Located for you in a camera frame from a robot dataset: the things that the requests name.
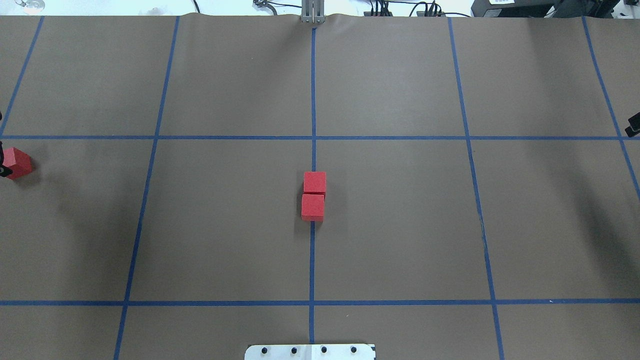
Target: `black cable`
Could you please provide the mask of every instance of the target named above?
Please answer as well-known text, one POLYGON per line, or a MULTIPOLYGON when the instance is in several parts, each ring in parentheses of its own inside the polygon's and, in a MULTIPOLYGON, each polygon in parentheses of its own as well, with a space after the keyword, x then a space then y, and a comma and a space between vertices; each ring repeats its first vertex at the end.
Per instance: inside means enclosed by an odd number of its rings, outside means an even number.
POLYGON ((440 16, 440 15, 462 15, 462 16, 466 16, 466 17, 473 17, 473 16, 469 16, 466 13, 439 13, 436 16, 440 16))
POLYGON ((291 8, 299 8, 302 9, 302 6, 298 6, 298 5, 291 5, 291 4, 278 4, 278 3, 272 3, 271 1, 267 1, 267 3, 269 4, 273 4, 273 5, 278 5, 278 6, 289 6, 291 8))
POLYGON ((600 8, 602 7, 602 3, 604 3, 604 1, 600 0, 598 2, 598 8, 596 9, 596 12, 593 14, 593 16, 597 17, 598 13, 600 12, 600 8))
POLYGON ((389 2, 388 1, 385 1, 385 2, 387 4, 386 7, 385 7, 385 11, 387 12, 387 16, 391 16, 391 12, 389 11, 389 2))
POLYGON ((409 2, 409 1, 393 1, 393 0, 389 0, 387 2, 388 3, 395 3, 395 4, 415 4, 414 2, 409 2))
POLYGON ((439 13, 442 13, 442 6, 438 5, 435 1, 429 7, 429 12, 425 13, 424 16, 438 16, 439 13))
POLYGON ((415 4, 413 6, 413 9, 411 9, 411 12, 409 13, 409 17, 411 17, 411 15, 413 15, 413 12, 415 11, 415 9, 418 7, 418 5, 424 5, 424 12, 427 12, 427 7, 429 6, 429 4, 425 3, 424 1, 421 1, 419 3, 413 3, 415 4))
POLYGON ((276 11, 276 8, 274 8, 271 4, 269 3, 265 3, 264 6, 266 8, 268 8, 269 10, 271 10, 271 12, 273 13, 273 15, 278 15, 278 12, 276 11))

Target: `metal bracket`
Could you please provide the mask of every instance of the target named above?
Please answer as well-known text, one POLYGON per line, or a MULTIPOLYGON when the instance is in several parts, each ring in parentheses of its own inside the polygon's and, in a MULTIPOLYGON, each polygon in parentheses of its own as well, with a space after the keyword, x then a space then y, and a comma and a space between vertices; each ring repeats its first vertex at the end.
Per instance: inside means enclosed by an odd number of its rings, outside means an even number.
POLYGON ((373 344, 252 345, 244 360, 376 360, 373 344))
POLYGON ((302 0, 302 22, 322 24, 324 22, 324 0, 302 0))
POLYGON ((273 15, 278 15, 276 8, 274 8, 271 4, 269 4, 268 0, 253 0, 253 3, 259 8, 269 8, 273 15))

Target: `red cube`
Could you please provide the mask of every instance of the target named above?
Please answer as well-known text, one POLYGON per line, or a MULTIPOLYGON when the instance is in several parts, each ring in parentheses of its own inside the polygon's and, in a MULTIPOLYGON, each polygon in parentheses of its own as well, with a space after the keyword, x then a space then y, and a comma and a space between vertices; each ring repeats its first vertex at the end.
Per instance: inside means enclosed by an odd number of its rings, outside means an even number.
POLYGON ((11 147, 9 149, 5 149, 3 154, 3 165, 13 171, 13 174, 7 176, 7 179, 15 180, 18 177, 25 176, 33 171, 33 168, 31 167, 31 158, 24 152, 11 147))
POLYGON ((312 193, 302 194, 302 220, 324 220, 324 195, 312 193))
POLYGON ((313 193, 326 195, 326 172, 308 171, 305 172, 305 182, 302 186, 303 193, 313 193))

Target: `blue tape line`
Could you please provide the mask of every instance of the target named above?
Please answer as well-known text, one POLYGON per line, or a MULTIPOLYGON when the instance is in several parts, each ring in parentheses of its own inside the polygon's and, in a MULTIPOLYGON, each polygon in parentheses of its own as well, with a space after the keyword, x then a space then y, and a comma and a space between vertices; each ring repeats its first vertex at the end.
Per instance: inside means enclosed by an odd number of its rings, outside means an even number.
POLYGON ((471 140, 619 140, 617 136, 469 136, 471 140))
POLYGON ((153 140, 153 135, 6 135, 21 140, 153 140))
POLYGON ((122 306, 122 301, 0 300, 0 306, 122 306))
MULTIPOLYGON (((309 306, 308 300, 0 300, 0 306, 138 306, 138 307, 250 307, 309 306)), ((472 306, 472 305, 640 304, 640 298, 475 299, 475 300, 315 300, 314 306, 472 306)))
POLYGON ((315 337, 315 301, 316 301, 316 222, 311 222, 309 244, 309 343, 316 341, 315 337))
POLYGON ((317 300, 316 306, 491 305, 491 300, 317 300))
POLYGON ((376 136, 376 135, 347 135, 347 136, 317 136, 318 140, 464 140, 464 136, 376 136))
MULTIPOLYGON (((316 28, 311 29, 311 171, 316 171, 316 28)), ((309 343, 316 342, 316 222, 309 227, 309 343)))
POLYGON ((316 28, 311 29, 311 171, 316 171, 316 28))
MULTIPOLYGON (((598 66, 598 60, 596 59, 596 53, 593 50, 593 44, 591 43, 591 35, 589 34, 589 26, 587 25, 587 18, 584 16, 582 17, 582 27, 584 28, 584 35, 587 37, 587 44, 589 45, 589 52, 591 53, 591 61, 593 61, 593 67, 596 70, 596 75, 598 76, 598 81, 600 82, 600 88, 602 88, 602 93, 604 94, 604 99, 607 103, 609 114, 611 115, 611 120, 613 121, 613 126, 616 128, 616 134, 618 134, 618 138, 620 138, 621 131, 620 131, 620 127, 618 126, 618 120, 616 119, 616 114, 613 112, 613 106, 611 105, 609 93, 607 92, 607 87, 604 85, 604 80, 602 79, 602 74, 600 73, 600 67, 598 66)), ((634 188, 636 189, 636 195, 640 200, 640 186, 638 186, 638 180, 636 179, 636 173, 634 172, 634 167, 633 165, 631 165, 631 159, 629 158, 629 154, 627 152, 627 146, 625 145, 625 142, 622 139, 620 139, 620 147, 622 148, 622 153, 625 156, 625 161, 627 162, 627 168, 629 169, 631 180, 633 181, 634 188)))
POLYGON ((160 140, 311 140, 312 136, 160 135, 160 140))
POLYGON ((308 306, 307 300, 255 300, 255 301, 129 301, 129 306, 220 306, 220 307, 246 307, 246 306, 308 306))
POLYGON ((27 56, 24 58, 22 69, 20 69, 20 75, 18 76, 18 80, 15 82, 15 87, 13 88, 13 93, 11 94, 9 105, 7 105, 6 107, 6 112, 4 113, 4 118, 3 118, 4 121, 2 124, 0 124, 0 136, 3 135, 4 129, 6 128, 6 123, 9 121, 9 115, 11 115, 13 102, 15 102, 15 98, 16 96, 18 96, 18 91, 20 90, 20 84, 22 83, 22 78, 24 77, 24 73, 27 71, 27 65, 29 65, 29 60, 31 59, 31 54, 33 54, 33 48, 36 46, 36 41, 38 40, 38 35, 40 35, 40 30, 42 29, 43 22, 44 22, 44 16, 41 16, 40 21, 38 21, 38 27, 36 28, 36 32, 33 34, 33 39, 31 40, 31 45, 29 46, 29 51, 27 52, 27 56))
POLYGON ((138 227, 136 229, 136 239, 133 244, 133 252, 131 254, 131 264, 129 265, 129 275, 127 276, 127 288, 125 290, 124 302, 122 306, 122 314, 120 316, 120 327, 118 329, 118 337, 116 340, 116 347, 113 353, 113 359, 118 360, 120 357, 120 345, 122 344, 122 335, 124 333, 125 322, 127 321, 127 303, 131 296, 131 286, 133 284, 133 274, 136 269, 136 259, 138 257, 138 247, 140 246, 140 236, 142 234, 142 223, 145 218, 145 210, 147 207, 147 199, 149 195, 149 185, 151 183, 151 177, 154 170, 154 163, 156 160, 156 149, 158 144, 158 138, 160 135, 160 127, 162 125, 162 115, 164 112, 164 100, 166 99, 166 91, 169 87, 169 77, 171 76, 171 64, 173 61, 173 52, 175 51, 175 41, 178 36, 178 27, 180 25, 180 17, 175 17, 175 25, 173 27, 173 38, 171 41, 171 50, 169 51, 169 59, 166 65, 166 73, 164 75, 164 85, 162 90, 162 97, 160 99, 160 108, 158 109, 158 118, 156 122, 156 133, 154 135, 154 143, 151 147, 151 156, 149 157, 149 167, 147 170, 147 179, 145 181, 145 190, 142 194, 142 205, 140 206, 140 215, 138 217, 138 227))
POLYGON ((125 303, 122 306, 122 312, 120 313, 120 325, 118 325, 118 337, 116 338, 116 348, 113 351, 113 360, 118 360, 120 357, 120 347, 122 346, 122 336, 124 335, 124 324, 127 321, 127 310, 129 307, 125 303))
POLYGON ((503 299, 496 300, 498 305, 553 305, 553 304, 640 304, 640 299, 612 298, 612 299, 503 299))
MULTIPOLYGON (((4 135, 4 139, 19 140, 153 140, 155 135, 4 135)), ((483 136, 471 135, 471 140, 544 140, 544 141, 640 141, 639 138, 626 136, 483 136)), ((308 135, 159 135, 158 140, 313 140, 308 135)), ((346 135, 346 136, 316 136, 316 140, 466 140, 466 136, 447 135, 346 135)))
POLYGON ((484 216, 482 212, 482 204, 480 203, 480 191, 478 190, 478 183, 476 177, 476 164, 474 163, 473 150, 471 148, 471 138, 469 135, 469 126, 467 122, 467 109, 465 107, 465 98, 462 91, 462 81, 460 79, 460 67, 458 65, 458 54, 456 51, 456 41, 453 33, 453 23, 451 18, 447 19, 449 23, 449 37, 451 38, 451 52, 453 54, 453 65, 456 70, 456 82, 458 84, 458 97, 460 98, 460 110, 462 112, 462 124, 465 128, 465 136, 467 138, 467 153, 469 156, 469 165, 471 168, 471 180, 474 185, 474 194, 476 196, 476 209, 480 218, 480 227, 482 230, 482 241, 484 245, 484 264, 486 267, 486 277, 489 284, 489 295, 492 301, 493 310, 493 326, 495 327, 495 338, 498 345, 498 355, 500 360, 504 360, 504 348, 502 346, 502 331, 500 329, 500 320, 498 317, 498 307, 495 304, 495 290, 493 288, 493 274, 491 271, 491 261, 489 258, 489 246, 486 242, 486 231, 484 228, 484 216))

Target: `white metal plate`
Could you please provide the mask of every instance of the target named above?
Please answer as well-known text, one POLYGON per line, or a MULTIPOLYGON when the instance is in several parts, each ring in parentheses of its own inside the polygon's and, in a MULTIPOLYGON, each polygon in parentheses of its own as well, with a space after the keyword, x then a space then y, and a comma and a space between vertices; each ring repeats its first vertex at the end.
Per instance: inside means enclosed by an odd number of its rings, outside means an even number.
POLYGON ((286 359, 376 360, 376 346, 373 344, 252 345, 244 353, 244 360, 286 359))
POLYGON ((489 0, 491 5, 515 4, 515 0, 489 0))
POLYGON ((498 17, 501 12, 502 9, 489 9, 484 12, 484 17, 498 17))

